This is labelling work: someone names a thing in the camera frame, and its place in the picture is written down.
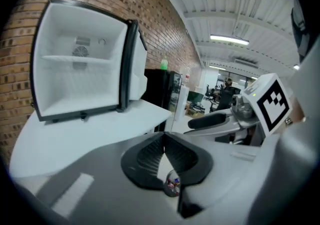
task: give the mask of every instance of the ceiling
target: ceiling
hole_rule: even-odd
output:
[[[299,63],[291,26],[293,0],[170,0],[180,14],[204,66],[247,77],[277,73],[289,78]],[[210,40],[236,36],[249,45]],[[258,68],[235,63],[241,59]]]

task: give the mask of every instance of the fluorescent light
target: fluorescent light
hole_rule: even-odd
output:
[[[221,71],[225,71],[226,69],[223,68],[223,67],[215,67],[215,66],[209,66],[210,68],[214,68],[214,69],[217,69],[217,70],[221,70]]]
[[[244,40],[238,37],[232,37],[232,36],[224,36],[224,35],[211,35],[210,36],[211,40],[218,40],[218,41],[227,41],[227,42],[232,42],[232,43],[237,43],[241,45],[249,45],[248,40]]]

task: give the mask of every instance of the floor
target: floor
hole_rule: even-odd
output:
[[[209,114],[210,112],[210,107],[211,107],[211,102],[209,100],[203,99],[201,104],[205,108],[204,114]],[[183,134],[187,131],[190,131],[191,129],[188,126],[188,122],[193,119],[192,117],[185,115],[178,121],[174,121],[172,125],[172,132],[180,133]]]

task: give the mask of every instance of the brick wall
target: brick wall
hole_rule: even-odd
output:
[[[0,147],[8,163],[17,137],[33,109],[29,61],[35,27],[48,0],[19,0],[4,27],[0,42]],[[125,19],[138,19],[147,43],[146,67],[190,68],[189,87],[198,85],[201,66],[189,35],[169,0],[76,0],[108,10]]]

